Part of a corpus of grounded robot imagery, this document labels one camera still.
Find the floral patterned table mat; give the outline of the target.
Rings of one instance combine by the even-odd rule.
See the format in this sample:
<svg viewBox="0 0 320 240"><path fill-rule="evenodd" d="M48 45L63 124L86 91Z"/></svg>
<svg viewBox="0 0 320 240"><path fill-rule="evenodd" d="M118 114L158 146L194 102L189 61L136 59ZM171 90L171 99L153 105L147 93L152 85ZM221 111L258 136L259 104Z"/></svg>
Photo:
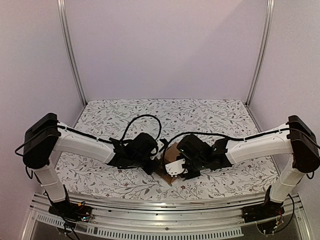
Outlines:
<svg viewBox="0 0 320 240"><path fill-rule="evenodd" d="M240 100L121 99L92 100L75 128L103 139L132 139L140 132L171 139L199 132L212 145L213 133L242 138L257 128ZM61 182L73 193L144 201L204 200L263 193L278 173L270 157L251 159L217 171L203 170L193 179L177 178L172 186L154 173L121 170L98 160L64 152L55 166Z"/></svg>

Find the left aluminium corner post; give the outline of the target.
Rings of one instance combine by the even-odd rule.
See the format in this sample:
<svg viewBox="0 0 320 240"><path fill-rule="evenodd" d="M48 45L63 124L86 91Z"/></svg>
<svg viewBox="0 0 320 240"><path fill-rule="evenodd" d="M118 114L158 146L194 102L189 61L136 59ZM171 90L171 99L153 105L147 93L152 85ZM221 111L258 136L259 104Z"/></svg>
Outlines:
<svg viewBox="0 0 320 240"><path fill-rule="evenodd" d="M77 61L76 61L75 53L73 50L70 28L68 24L66 1L57 0L56 2L57 2L57 9L59 14L61 30L62 30L62 36L63 36L65 48L66 48L66 54L69 61L73 81L74 81L80 102L85 107L88 104L88 101L85 95L83 84L81 82L80 73L78 70Z"/></svg>

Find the aluminium front rail frame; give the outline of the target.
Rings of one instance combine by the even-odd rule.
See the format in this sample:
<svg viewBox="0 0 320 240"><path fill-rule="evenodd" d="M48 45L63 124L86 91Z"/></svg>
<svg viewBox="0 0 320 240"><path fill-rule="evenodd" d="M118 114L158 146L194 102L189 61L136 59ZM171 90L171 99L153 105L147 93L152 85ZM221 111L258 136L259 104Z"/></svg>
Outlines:
<svg viewBox="0 0 320 240"><path fill-rule="evenodd" d="M260 204L264 194L203 200L153 202L71 193L70 200L92 207L92 219L79 222L77 237L110 240L312 240L298 195L284 201L276 233L265 235L257 222L245 222L242 208Z"/></svg>

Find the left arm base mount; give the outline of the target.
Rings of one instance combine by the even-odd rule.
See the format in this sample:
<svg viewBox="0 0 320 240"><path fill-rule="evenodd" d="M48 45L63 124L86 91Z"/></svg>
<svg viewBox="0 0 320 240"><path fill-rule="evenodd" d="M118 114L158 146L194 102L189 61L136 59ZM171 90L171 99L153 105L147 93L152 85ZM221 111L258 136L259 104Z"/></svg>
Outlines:
<svg viewBox="0 0 320 240"><path fill-rule="evenodd" d="M93 208L88 206L85 201L74 203L70 201L69 194L65 190L65 197L61 201L52 201L50 197L49 213L59 216L71 222L88 222L92 218Z"/></svg>

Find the brown cardboard box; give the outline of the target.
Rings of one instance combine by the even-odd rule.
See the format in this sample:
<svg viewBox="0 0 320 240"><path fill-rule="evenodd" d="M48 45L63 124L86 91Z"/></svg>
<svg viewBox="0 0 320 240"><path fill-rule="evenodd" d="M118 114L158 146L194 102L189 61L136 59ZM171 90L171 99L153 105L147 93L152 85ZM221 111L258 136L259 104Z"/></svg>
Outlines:
<svg viewBox="0 0 320 240"><path fill-rule="evenodd" d="M178 143L173 143L165 152L164 156L164 163L170 164L175 162L177 157L179 156L180 152L177 149ZM165 167L162 165L162 155L159 155L157 158L158 168L155 173L160 177L161 180L166 182L170 187L173 185L173 182L177 179L177 177L171 177L170 175L166 174Z"/></svg>

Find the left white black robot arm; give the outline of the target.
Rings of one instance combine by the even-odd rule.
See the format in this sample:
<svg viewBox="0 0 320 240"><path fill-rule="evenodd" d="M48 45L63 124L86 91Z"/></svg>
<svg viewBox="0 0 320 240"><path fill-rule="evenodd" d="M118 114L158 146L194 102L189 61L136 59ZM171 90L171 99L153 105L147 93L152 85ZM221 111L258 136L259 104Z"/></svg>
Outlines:
<svg viewBox="0 0 320 240"><path fill-rule="evenodd" d="M67 190L50 161L52 152L84 156L118 169L142 169L151 175L158 168L156 156L163 146L158 137L145 132L133 139L105 140L71 128L58 121L55 113L48 113L25 132L23 144L14 153L32 170L55 209L70 217L74 205L67 200Z"/></svg>

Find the right aluminium corner post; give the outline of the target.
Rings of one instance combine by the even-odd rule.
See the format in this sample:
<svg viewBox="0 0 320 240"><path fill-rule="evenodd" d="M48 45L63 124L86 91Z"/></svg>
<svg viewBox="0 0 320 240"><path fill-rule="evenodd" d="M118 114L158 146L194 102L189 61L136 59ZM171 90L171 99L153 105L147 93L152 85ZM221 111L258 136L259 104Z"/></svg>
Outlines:
<svg viewBox="0 0 320 240"><path fill-rule="evenodd" d="M268 0L266 2L266 12L265 12L265 19L262 31L262 39L259 47L258 57L256 60L255 68L253 71L253 76L251 80L251 84L249 86L248 95L246 97L245 105L249 108L253 102L253 98L256 92L256 88L259 82L260 74L262 71L264 58L267 51L268 40L270 36L270 31L272 27L273 21L273 13L275 7L275 0Z"/></svg>

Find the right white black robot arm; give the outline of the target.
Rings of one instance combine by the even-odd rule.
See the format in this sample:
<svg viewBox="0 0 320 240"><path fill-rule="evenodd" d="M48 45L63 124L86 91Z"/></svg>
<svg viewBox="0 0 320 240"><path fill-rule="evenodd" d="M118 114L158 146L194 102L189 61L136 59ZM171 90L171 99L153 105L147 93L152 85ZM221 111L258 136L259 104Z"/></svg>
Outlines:
<svg viewBox="0 0 320 240"><path fill-rule="evenodd" d="M259 206L262 218L269 218L278 210L292 189L306 174L320 166L319 145L315 134L296 115L272 130L244 138L224 137L210 146L195 133L186 135L178 144L180 159L167 164L165 169L171 176L184 175L191 179L204 169L218 170L247 160L272 155L289 155L288 163L279 179Z"/></svg>

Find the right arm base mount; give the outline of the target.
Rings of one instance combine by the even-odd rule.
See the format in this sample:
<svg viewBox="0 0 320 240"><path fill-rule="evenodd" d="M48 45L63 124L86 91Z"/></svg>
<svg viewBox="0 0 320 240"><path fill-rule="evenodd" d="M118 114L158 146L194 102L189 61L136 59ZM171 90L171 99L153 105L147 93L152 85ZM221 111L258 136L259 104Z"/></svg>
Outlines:
<svg viewBox="0 0 320 240"><path fill-rule="evenodd" d="M264 202L245 206L241 209L242 216L241 218L244 219L245 223L256 222L268 218L273 218L278 215L284 214L285 210L283 207L284 202L274 202L271 201L270 192L271 192L271 185L268 187Z"/></svg>

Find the aluminium corner post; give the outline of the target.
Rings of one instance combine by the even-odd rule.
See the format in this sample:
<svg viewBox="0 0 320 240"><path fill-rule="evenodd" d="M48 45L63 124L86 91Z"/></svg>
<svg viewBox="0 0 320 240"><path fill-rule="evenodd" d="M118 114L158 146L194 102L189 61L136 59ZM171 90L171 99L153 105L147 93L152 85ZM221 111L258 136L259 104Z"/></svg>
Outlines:
<svg viewBox="0 0 320 240"><path fill-rule="evenodd" d="M256 88L259 82L260 74L262 71L264 58L267 51L268 40L270 36L270 31L272 27L273 21L273 13L275 7L275 0L268 0L266 2L266 12L265 12L265 19L262 31L262 39L259 47L258 57L256 60L255 68L253 71L253 76L251 80L251 84L249 86L248 95L246 97L245 105L249 108L253 102L253 98L256 92Z"/></svg>
<svg viewBox="0 0 320 240"><path fill-rule="evenodd" d="M65 48L66 48L66 54L69 61L73 81L74 81L80 102L85 107L88 104L88 101L85 95L83 84L81 82L80 73L78 70L77 61L76 61L75 53L73 50L70 28L68 24L66 1L57 0L56 2L57 2L57 9L59 14L61 30L62 30L62 36L63 36Z"/></svg>

